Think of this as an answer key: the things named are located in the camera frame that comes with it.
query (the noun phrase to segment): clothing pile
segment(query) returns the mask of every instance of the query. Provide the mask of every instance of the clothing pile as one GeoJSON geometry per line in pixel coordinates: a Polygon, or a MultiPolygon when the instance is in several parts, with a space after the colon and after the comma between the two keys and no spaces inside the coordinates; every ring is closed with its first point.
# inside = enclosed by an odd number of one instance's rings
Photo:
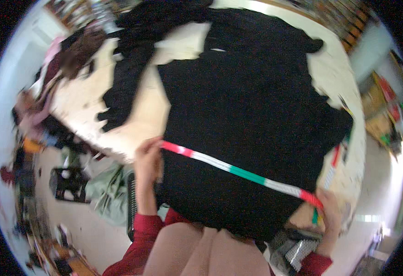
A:
{"type": "MultiPolygon", "coordinates": [[[[313,192],[324,155],[350,133],[352,118],[312,86],[307,54],[323,41],[279,18],[193,1],[146,2],[124,14],[115,51],[124,59],[103,96],[110,108],[98,115],[108,119],[103,130],[129,116],[153,43],[191,21],[212,23],[204,52],[158,66],[171,103],[164,139],[313,192]]],[[[302,203],[194,159],[171,152],[163,159],[159,199],[208,227],[269,241],[302,203]]]]}

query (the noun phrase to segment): right hand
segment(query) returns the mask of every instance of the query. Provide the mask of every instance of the right hand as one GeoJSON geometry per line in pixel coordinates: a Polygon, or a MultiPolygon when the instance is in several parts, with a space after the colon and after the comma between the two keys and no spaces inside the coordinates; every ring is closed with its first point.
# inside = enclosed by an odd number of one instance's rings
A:
{"type": "Polygon", "coordinates": [[[316,196],[324,206],[324,212],[318,212],[323,216],[326,233],[338,235],[341,230],[342,217],[335,194],[318,188],[316,196]]]}
{"type": "Polygon", "coordinates": [[[162,137],[154,137],[143,141],[136,150],[134,172],[136,177],[136,191],[151,189],[154,180],[158,177],[161,160],[162,137]]]}

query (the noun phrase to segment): floor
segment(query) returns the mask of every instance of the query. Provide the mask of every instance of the floor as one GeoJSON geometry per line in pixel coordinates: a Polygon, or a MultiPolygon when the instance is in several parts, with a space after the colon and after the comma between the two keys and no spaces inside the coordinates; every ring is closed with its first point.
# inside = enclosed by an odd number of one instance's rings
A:
{"type": "MultiPolygon", "coordinates": [[[[104,158],[93,164],[94,174],[112,162],[104,158]]],[[[48,188],[50,170],[61,166],[60,152],[47,149],[38,156],[36,168],[42,168],[36,195],[48,211],[50,225],[64,224],[77,249],[102,273],[120,260],[131,244],[124,227],[113,227],[99,218],[87,204],[56,201],[48,188]]],[[[403,156],[397,160],[370,137],[366,141],[366,165],[363,189],[348,233],[338,240],[333,265],[324,275],[349,275],[370,244],[380,224],[393,228],[403,183],[403,156]]]]}

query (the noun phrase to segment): table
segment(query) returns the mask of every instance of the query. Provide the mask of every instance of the table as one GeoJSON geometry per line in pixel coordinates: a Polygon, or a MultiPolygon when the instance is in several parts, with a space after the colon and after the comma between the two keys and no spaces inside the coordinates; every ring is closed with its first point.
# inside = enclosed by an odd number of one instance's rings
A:
{"type": "MultiPolygon", "coordinates": [[[[316,54],[308,55],[309,71],[313,86],[320,94],[329,96],[329,104],[341,108],[341,96],[353,113],[353,130],[348,143],[347,162],[338,162],[329,189],[338,197],[341,210],[346,217],[343,231],[348,229],[354,212],[364,174],[365,123],[359,91],[353,71],[339,38],[323,25],[294,11],[257,1],[215,1],[213,8],[247,8],[276,16],[292,26],[303,29],[312,38],[320,38],[324,48],[316,54]]],[[[155,64],[166,64],[172,59],[194,59],[202,52],[209,23],[190,23],[168,35],[166,40],[156,44],[156,53],[146,68],[134,101],[132,113],[127,122],[119,128],[103,133],[104,122],[96,120],[96,114],[105,110],[102,95],[111,87],[115,62],[112,60],[117,39],[105,41],[96,53],[94,73],[85,80],[80,77],[73,81],[62,80],[51,106],[51,113],[77,136],[91,146],[111,156],[121,163],[131,163],[134,151],[144,139],[164,133],[170,103],[155,64]]],[[[324,161],[323,170],[317,181],[324,186],[333,152],[324,161]]],[[[313,229],[311,217],[313,208],[304,204],[293,214],[290,222],[296,227],[313,229]]],[[[322,231],[322,224],[315,229],[322,231]]]]}

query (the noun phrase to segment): brown fabric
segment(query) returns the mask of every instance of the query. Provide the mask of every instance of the brown fabric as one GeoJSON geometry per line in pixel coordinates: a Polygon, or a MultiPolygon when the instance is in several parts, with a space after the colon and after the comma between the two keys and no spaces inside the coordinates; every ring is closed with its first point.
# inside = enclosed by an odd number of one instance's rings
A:
{"type": "Polygon", "coordinates": [[[80,69],[97,52],[106,39],[103,30],[89,31],[83,34],[71,47],[60,56],[60,67],[65,77],[74,79],[80,69]]]}
{"type": "Polygon", "coordinates": [[[163,228],[143,276],[269,276],[263,255],[251,240],[238,241],[227,230],[177,223],[163,228]]]}

